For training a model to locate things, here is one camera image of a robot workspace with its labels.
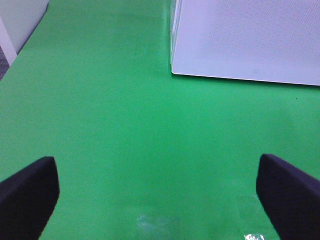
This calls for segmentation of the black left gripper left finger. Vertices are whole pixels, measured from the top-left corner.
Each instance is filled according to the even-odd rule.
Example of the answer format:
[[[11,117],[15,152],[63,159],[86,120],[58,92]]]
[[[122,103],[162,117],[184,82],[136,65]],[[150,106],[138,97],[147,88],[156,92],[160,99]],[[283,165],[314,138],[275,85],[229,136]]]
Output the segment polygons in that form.
[[[44,156],[0,182],[0,238],[38,240],[60,195],[55,158]]]

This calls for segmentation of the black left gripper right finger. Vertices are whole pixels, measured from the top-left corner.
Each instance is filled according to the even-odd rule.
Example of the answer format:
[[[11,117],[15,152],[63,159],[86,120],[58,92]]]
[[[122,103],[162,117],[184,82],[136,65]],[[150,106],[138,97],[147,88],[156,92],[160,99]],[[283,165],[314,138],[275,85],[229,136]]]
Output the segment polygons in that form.
[[[273,154],[259,160],[256,193],[282,240],[320,238],[320,182]]]

